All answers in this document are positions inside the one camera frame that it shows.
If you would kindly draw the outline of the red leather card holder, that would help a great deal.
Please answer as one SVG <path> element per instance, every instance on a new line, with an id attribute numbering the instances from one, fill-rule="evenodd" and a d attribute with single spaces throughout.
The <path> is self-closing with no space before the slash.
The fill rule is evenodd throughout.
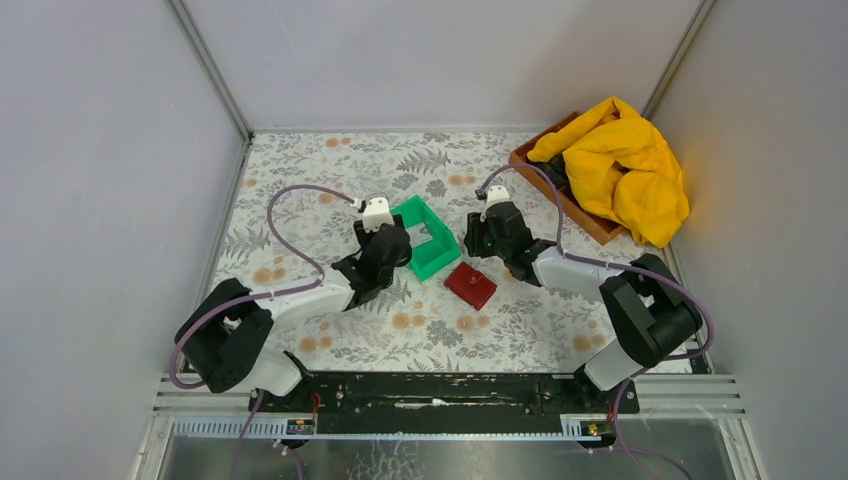
<path id="1" fill-rule="evenodd" d="M 494 296 L 497 285 L 481 271 L 460 262 L 443 285 L 475 310 L 481 310 Z"/>

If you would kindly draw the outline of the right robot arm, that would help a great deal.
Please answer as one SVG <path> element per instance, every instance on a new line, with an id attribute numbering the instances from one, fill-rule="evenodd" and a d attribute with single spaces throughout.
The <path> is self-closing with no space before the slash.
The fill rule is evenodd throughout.
<path id="1" fill-rule="evenodd" d="M 468 214 L 463 243 L 472 257 L 499 258 L 519 281 L 604 305 L 615 338 L 575 373 L 573 396 L 583 410 L 601 410 L 613 388 L 667 359 L 704 325 L 696 302 L 658 256 L 618 264 L 562 253 L 532 234 L 511 201 Z"/>

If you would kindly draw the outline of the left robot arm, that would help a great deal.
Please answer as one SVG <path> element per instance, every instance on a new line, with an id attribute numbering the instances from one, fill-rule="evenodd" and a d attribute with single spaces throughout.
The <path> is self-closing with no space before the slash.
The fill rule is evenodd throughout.
<path id="1" fill-rule="evenodd" d="M 399 215 L 375 231 L 354 224 L 359 251 L 330 265 L 320 280 L 297 281 L 254 293 L 239 280 L 219 283 L 175 336 L 175 353 L 219 394 L 237 386 L 270 393 L 288 411 L 309 401 L 306 369 L 293 355 L 268 346 L 277 327 L 346 312 L 374 300 L 412 258 L 410 235 Z"/>

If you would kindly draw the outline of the floral patterned table mat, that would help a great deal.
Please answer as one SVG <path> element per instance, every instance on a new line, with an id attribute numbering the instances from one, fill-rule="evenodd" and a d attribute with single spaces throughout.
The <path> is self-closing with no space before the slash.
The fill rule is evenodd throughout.
<path id="1" fill-rule="evenodd" d="M 265 292 L 310 281 L 314 264 L 353 252 L 356 211 L 346 197 L 420 196 L 457 239 L 478 210 L 490 174 L 536 237 L 573 253 L 626 263 L 647 252 L 629 234 L 600 245 L 518 170 L 507 170 L 524 133 L 264 133 L 255 137 L 214 278 Z M 605 308 L 565 291 L 515 280 L 496 258 L 476 259 L 497 290 L 475 310 L 444 285 L 407 269 L 372 302 L 348 313 L 278 327 L 269 343 L 313 370 L 570 372 L 614 336 Z"/>

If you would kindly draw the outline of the green plastic bin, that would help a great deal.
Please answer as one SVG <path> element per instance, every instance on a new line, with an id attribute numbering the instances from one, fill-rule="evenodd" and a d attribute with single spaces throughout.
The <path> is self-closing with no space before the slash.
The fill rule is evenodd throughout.
<path id="1" fill-rule="evenodd" d="M 420 281 L 426 281 L 460 255 L 453 232 L 420 197 L 413 196 L 391 209 L 400 215 L 410 235 L 412 258 L 407 264 Z"/>

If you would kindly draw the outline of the dark items in tray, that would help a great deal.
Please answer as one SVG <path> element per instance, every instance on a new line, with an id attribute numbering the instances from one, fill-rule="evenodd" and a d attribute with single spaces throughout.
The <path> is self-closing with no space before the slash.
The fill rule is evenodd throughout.
<path id="1" fill-rule="evenodd" d="M 533 162 L 554 184 L 558 190 L 570 187 L 570 181 L 565 170 L 565 160 L 561 153 L 554 155 L 545 162 Z"/>

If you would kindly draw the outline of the brown wooden tray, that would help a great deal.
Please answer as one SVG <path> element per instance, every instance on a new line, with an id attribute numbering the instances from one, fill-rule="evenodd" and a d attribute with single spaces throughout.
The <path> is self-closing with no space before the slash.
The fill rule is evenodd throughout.
<path id="1" fill-rule="evenodd" d="M 517 147 L 510 153 L 509 163 L 511 165 L 524 165 L 531 163 L 533 165 L 533 162 L 528 161 L 527 154 L 533 149 L 537 141 L 545 134 L 558 132 L 570 122 L 578 118 L 579 115 L 579 112 L 574 111 L 560 119 L 552 126 L 548 127 L 546 130 L 537 134 L 535 137 L 527 140 L 524 144 Z M 518 173 L 552 203 L 556 203 L 556 201 L 559 200 L 562 203 L 564 214 L 600 245 L 610 243 L 613 239 L 627 231 L 627 229 L 620 224 L 585 211 L 575 199 L 571 190 L 571 185 L 569 188 L 563 188 L 562 190 L 558 190 L 556 187 L 551 189 L 543 177 L 535 170 L 519 168 Z"/>

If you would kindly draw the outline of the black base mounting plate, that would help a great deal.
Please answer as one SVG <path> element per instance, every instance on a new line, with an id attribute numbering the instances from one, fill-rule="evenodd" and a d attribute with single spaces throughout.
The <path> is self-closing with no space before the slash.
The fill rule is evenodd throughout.
<path id="1" fill-rule="evenodd" d="M 570 374 L 317 372 L 289 394 L 269 393 L 261 413 L 305 414 L 320 434 L 555 434 L 562 416 L 608 420 L 640 411 L 622 396 Z"/>

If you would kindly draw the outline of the yellow cloth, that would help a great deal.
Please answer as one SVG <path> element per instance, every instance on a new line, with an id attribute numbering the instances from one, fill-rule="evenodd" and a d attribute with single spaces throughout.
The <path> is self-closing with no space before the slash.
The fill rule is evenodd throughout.
<path id="1" fill-rule="evenodd" d="M 579 206 L 624 226 L 638 243 L 666 247 L 690 215 L 683 169 L 669 144 L 615 96 L 542 135 L 526 158 L 547 163 L 557 155 Z"/>

